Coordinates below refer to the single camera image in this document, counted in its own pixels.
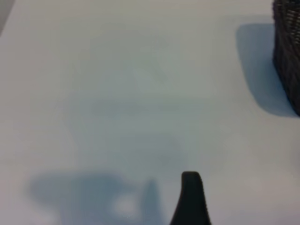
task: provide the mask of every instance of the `wicker basket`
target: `wicker basket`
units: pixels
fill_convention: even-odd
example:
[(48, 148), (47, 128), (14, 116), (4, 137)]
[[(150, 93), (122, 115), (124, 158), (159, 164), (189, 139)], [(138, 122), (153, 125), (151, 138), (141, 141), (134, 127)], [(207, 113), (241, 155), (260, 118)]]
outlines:
[(275, 0), (274, 66), (286, 95), (300, 116), (300, 0)]

